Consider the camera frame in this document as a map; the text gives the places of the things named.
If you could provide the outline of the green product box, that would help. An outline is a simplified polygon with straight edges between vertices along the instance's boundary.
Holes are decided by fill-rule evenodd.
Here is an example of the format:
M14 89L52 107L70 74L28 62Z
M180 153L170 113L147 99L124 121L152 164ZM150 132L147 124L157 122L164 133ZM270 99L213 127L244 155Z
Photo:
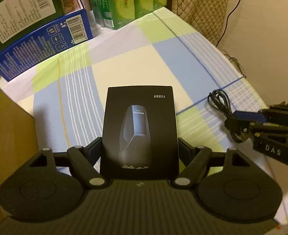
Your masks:
M0 0L0 52L62 15L62 0Z

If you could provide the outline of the quilted beige chair cover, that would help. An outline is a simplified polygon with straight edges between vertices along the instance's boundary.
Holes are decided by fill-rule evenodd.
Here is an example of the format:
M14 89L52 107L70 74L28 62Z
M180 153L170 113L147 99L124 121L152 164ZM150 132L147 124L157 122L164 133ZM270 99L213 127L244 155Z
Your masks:
M172 0L171 11L213 45L222 34L228 0Z

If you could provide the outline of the blue product box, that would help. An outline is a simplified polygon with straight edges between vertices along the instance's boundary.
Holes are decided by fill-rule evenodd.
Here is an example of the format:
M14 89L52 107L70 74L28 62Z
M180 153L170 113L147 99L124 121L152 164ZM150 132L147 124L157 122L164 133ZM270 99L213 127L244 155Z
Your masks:
M52 56L93 38L81 0L63 0L67 14L0 52L0 75L10 81Z

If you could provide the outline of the black shaver box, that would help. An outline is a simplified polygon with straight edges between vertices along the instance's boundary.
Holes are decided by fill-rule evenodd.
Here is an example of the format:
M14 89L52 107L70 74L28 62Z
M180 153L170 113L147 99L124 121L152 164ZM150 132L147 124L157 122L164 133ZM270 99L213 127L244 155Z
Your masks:
M174 179L178 138L171 86L110 87L100 173L107 179Z

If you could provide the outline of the checked tablecloth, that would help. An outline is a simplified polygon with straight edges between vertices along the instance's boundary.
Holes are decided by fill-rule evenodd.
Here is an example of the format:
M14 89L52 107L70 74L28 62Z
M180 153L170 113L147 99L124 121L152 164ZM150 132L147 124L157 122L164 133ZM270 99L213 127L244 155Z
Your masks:
M92 26L93 38L39 63L0 88L36 122L39 147L64 152L102 135L109 87L170 85L178 136L224 152L234 146L224 116L208 94L223 89L234 110L266 104L248 80L204 36L168 9L112 31Z

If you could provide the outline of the brown cardboard box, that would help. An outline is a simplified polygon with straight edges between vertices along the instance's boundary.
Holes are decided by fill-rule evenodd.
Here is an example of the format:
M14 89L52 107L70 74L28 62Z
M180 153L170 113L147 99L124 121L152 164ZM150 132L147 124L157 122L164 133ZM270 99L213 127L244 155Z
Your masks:
M0 89L0 185L37 151L33 116ZM0 222L5 217L0 207Z

